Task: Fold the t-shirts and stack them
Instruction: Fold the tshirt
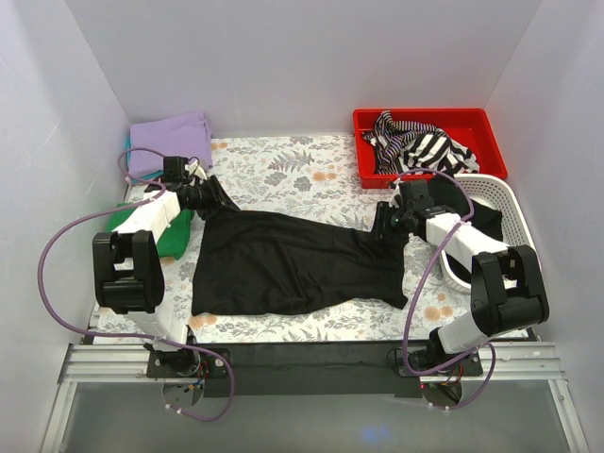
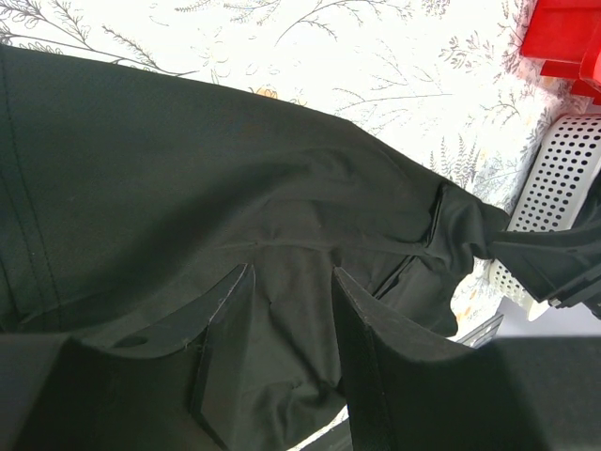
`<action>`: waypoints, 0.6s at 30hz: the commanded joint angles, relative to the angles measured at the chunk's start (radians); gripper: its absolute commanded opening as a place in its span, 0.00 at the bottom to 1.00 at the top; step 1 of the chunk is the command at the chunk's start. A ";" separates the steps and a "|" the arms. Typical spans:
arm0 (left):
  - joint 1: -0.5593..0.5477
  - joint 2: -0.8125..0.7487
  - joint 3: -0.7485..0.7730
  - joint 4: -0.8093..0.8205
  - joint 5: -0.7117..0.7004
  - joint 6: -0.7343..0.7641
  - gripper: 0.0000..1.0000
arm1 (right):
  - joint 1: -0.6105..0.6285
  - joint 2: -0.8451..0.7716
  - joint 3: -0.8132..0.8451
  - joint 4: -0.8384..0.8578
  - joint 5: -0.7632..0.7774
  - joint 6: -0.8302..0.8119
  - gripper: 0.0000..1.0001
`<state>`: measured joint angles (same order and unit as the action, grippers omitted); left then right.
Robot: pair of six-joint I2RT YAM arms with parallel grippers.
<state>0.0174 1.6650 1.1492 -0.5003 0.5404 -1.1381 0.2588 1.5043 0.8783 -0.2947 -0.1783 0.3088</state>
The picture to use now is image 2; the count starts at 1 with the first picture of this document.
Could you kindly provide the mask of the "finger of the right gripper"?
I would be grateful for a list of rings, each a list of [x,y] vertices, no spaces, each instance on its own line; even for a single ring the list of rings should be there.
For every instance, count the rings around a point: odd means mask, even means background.
[[[557,232],[496,234],[491,254],[537,301],[600,308],[600,189],[589,190],[576,226]]]

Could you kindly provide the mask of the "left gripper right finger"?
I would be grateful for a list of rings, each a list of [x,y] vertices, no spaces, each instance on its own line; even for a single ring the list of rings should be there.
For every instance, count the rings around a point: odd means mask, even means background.
[[[342,269],[331,291],[355,449],[599,448],[598,337],[473,349],[393,311]]]

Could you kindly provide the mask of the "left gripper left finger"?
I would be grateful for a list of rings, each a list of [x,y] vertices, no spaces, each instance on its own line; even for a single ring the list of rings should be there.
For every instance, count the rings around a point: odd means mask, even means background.
[[[241,265],[161,319],[106,338],[1,338],[5,450],[231,450],[254,269]]]

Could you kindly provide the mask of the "black t shirt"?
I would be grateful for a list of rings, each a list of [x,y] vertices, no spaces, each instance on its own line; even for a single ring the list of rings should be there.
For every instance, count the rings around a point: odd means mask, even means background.
[[[90,336],[254,267],[240,450],[344,406],[331,273],[445,337],[508,221],[353,123],[250,92],[5,46],[1,329]]]

